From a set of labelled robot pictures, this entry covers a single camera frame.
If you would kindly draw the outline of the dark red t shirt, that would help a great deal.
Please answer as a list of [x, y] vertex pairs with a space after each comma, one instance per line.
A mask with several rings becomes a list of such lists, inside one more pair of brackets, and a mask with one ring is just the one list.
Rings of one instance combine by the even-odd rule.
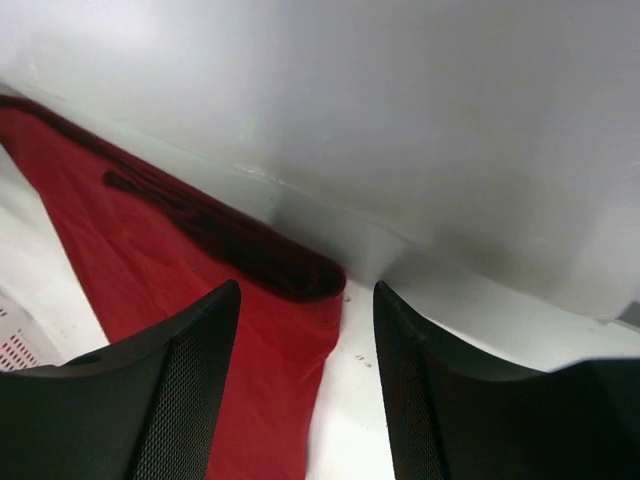
[[342, 268], [26, 100], [1, 100], [1, 143], [38, 193], [107, 338], [219, 285], [240, 320], [207, 475], [302, 479]]

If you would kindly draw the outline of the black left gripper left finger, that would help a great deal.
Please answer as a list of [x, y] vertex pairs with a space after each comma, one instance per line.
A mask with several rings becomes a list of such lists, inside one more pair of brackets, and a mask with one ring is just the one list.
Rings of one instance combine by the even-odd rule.
[[236, 282], [61, 366], [1, 376], [5, 479], [201, 479], [241, 303]]

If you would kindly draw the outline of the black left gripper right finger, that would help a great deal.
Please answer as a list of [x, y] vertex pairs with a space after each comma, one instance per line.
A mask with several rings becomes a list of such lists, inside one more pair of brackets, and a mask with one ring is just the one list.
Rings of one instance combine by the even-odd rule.
[[637, 360], [530, 369], [424, 318], [382, 282], [373, 322], [397, 478], [638, 477]]

